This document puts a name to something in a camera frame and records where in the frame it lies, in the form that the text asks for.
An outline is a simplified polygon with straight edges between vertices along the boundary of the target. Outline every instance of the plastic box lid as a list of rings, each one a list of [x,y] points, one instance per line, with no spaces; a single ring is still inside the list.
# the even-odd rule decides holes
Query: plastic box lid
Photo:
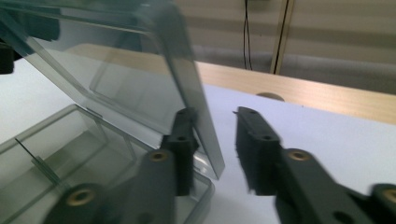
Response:
[[[152,147],[193,107],[195,168],[224,161],[183,20],[163,0],[0,0],[0,38],[76,104]]]

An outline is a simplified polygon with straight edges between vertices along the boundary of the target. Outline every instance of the black cable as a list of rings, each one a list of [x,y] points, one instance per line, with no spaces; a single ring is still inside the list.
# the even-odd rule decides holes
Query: black cable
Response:
[[[250,65],[250,70],[253,70],[253,67],[251,66],[251,57],[250,57],[250,32],[249,32],[249,29],[248,29],[248,0],[245,0],[245,22],[244,22],[244,63],[245,63],[245,69],[247,69],[246,33],[247,33],[248,62],[249,62],[249,65]]]
[[[245,64],[245,69],[247,69],[247,56],[246,56],[246,54],[245,54],[245,43],[246,43],[246,40],[245,40],[245,31],[246,31],[246,29],[247,29],[247,14],[246,14],[247,12],[246,12],[246,10],[245,10],[245,22],[244,22],[244,64]]]

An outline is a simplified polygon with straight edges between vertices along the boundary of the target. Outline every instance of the screw hole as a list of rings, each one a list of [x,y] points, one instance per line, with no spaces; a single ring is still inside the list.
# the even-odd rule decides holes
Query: screw hole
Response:
[[[165,152],[154,152],[150,155],[150,159],[152,161],[164,161],[166,160],[167,155]]]
[[[293,150],[289,152],[289,157],[295,161],[307,161],[309,160],[309,155],[301,150]]]
[[[342,224],[353,224],[354,223],[353,218],[350,215],[348,215],[347,213],[334,212],[332,215],[335,217],[335,219],[337,221],[339,221]]]
[[[70,206],[80,206],[89,203],[95,198],[95,192],[91,189],[79,189],[67,198],[66,203]]]
[[[396,189],[386,189],[383,193],[389,201],[396,203]]]

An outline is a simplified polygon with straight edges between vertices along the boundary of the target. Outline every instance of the black plastic part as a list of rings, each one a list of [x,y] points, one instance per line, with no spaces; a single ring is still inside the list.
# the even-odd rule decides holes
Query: black plastic part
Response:
[[[0,42],[0,75],[14,72],[14,49]]]
[[[280,178],[301,216],[301,223],[374,223],[310,153],[300,149],[282,150],[281,163]]]
[[[194,111],[185,108],[178,111],[172,133],[163,137],[161,148],[175,155],[177,174],[177,196],[189,195],[193,186],[193,155],[198,148],[194,137]]]
[[[71,188],[52,207],[44,224],[173,224],[175,197],[174,156],[159,149],[144,156],[134,178],[114,189],[104,190],[97,184]]]
[[[257,111],[240,106],[236,116],[236,152],[247,184],[257,195],[275,195],[280,139]]]
[[[176,177],[173,153],[155,150],[145,155],[126,197],[120,224],[175,223]]]
[[[312,154],[283,149],[257,111],[238,107],[236,114],[236,150],[247,183],[258,195],[276,195],[283,224],[396,223],[395,185],[375,185],[371,196],[338,185]]]
[[[52,207],[44,224],[97,223],[95,214],[102,205],[103,199],[104,189],[101,186],[78,185],[68,190]]]

